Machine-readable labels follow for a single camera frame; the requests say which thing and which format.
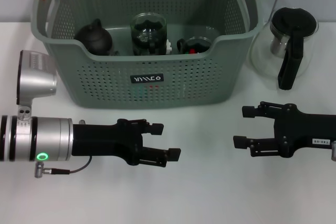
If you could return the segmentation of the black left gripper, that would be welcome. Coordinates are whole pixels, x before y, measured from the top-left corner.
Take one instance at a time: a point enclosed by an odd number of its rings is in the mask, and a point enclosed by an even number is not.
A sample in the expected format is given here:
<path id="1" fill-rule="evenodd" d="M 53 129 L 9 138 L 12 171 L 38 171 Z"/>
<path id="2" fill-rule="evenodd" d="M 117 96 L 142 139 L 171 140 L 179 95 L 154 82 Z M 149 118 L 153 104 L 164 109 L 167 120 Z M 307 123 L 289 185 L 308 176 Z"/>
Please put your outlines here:
<path id="1" fill-rule="evenodd" d="M 84 125 L 73 127 L 73 156 L 116 156 L 128 165 L 166 167 L 179 160 L 181 149 L 167 150 L 143 147 L 142 134 L 162 135 L 164 125 L 150 124 L 146 119 L 118 119 L 114 125 Z"/>

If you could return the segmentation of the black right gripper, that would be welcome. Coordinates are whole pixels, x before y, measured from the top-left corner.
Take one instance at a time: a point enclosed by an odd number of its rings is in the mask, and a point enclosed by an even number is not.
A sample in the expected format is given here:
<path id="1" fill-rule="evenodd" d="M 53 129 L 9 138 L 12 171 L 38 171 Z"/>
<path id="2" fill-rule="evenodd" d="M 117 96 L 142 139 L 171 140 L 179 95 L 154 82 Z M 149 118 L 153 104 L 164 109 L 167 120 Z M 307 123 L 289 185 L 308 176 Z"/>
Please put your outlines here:
<path id="1" fill-rule="evenodd" d="M 264 117 L 275 119 L 275 138 L 247 138 L 234 136 L 234 147 L 250 149 L 252 157 L 293 157 L 301 148 L 330 150 L 335 142 L 335 115 L 308 114 L 295 104 L 276 104 L 261 101 L 257 107 L 243 106 L 244 118 Z"/>

